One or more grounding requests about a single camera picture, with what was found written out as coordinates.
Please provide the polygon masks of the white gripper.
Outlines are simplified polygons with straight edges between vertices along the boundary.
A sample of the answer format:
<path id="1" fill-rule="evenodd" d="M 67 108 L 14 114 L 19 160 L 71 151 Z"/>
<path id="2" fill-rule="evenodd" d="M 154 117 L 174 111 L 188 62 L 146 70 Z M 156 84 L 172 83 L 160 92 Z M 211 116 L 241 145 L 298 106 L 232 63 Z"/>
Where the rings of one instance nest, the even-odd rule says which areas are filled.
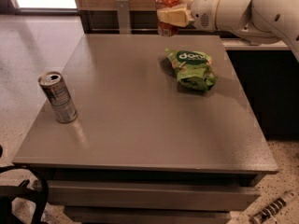
<path id="1" fill-rule="evenodd" d="M 193 26 L 199 31 L 217 30 L 216 13 L 220 0 L 179 0 L 179 2 L 181 3 L 179 5 L 158 9 L 158 20 L 178 27 L 186 27 L 193 22 Z M 190 3 L 192 3 L 191 10 L 186 5 Z"/>

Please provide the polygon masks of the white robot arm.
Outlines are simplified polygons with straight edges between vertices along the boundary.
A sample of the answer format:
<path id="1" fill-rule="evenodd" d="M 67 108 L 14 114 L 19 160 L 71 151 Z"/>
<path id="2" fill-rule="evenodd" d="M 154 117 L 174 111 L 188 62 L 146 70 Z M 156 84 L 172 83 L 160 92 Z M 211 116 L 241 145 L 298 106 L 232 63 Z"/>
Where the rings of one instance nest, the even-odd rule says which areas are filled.
<path id="1" fill-rule="evenodd" d="M 156 0 L 158 33 L 225 31 L 249 42 L 283 41 L 299 60 L 299 0 Z"/>

